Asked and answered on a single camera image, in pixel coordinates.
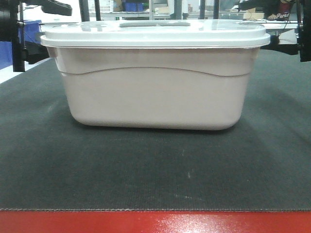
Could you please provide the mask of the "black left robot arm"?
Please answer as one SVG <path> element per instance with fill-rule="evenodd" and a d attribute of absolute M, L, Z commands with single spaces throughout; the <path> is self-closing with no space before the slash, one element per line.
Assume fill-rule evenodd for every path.
<path fill-rule="evenodd" d="M 25 62 L 33 65 L 49 58 L 45 46 L 36 42 L 26 42 L 24 39 L 26 23 L 23 19 L 23 3 L 40 6 L 41 10 L 47 14 L 72 15 L 71 5 L 57 0 L 2 0 L 0 2 L 0 40 L 11 43 L 14 72 L 24 72 Z"/>

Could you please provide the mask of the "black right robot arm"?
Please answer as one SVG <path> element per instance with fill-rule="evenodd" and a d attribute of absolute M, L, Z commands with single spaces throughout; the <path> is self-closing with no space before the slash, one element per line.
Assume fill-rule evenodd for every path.
<path fill-rule="evenodd" d="M 299 55 L 301 62 L 311 60 L 311 2 L 309 0 L 240 0 L 238 9 L 259 9 L 263 25 L 270 35 L 264 50 Z"/>

